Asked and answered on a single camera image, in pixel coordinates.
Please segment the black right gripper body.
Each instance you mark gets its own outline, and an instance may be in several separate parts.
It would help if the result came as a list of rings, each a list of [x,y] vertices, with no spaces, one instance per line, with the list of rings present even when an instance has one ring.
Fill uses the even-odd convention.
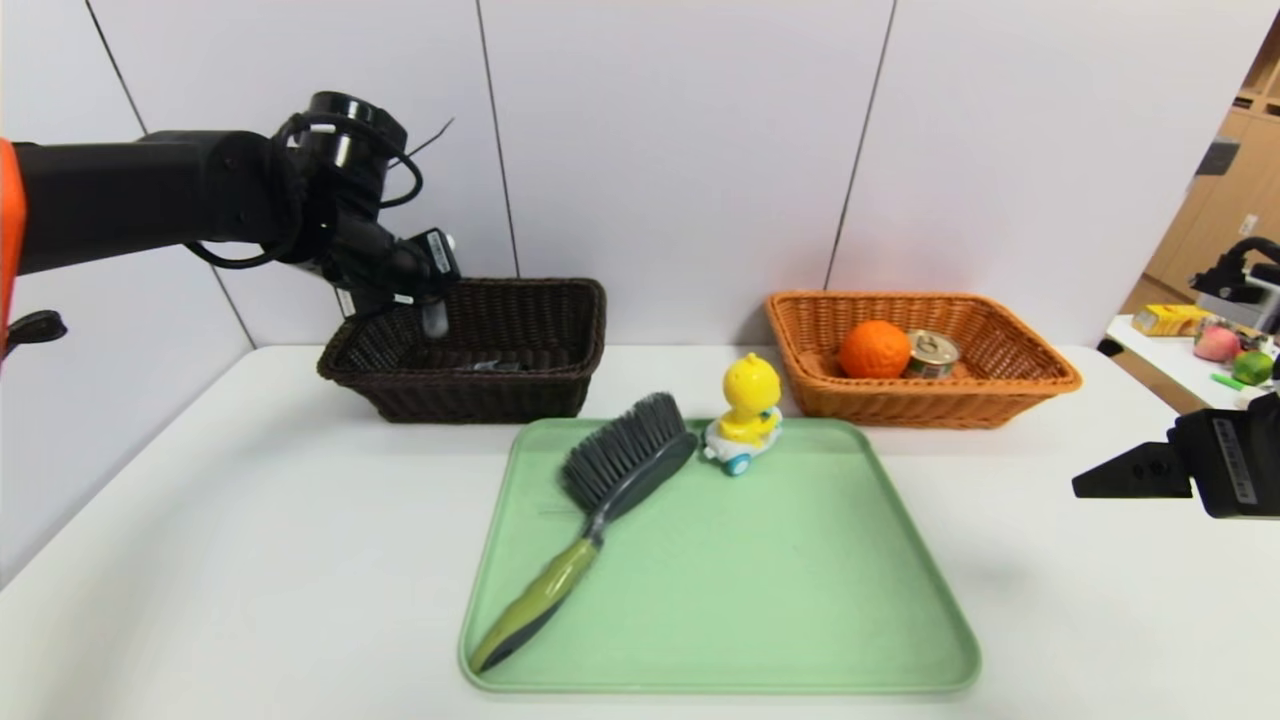
[[[1175,420],[1167,441],[1215,519],[1279,519],[1279,400],[1206,409]]]

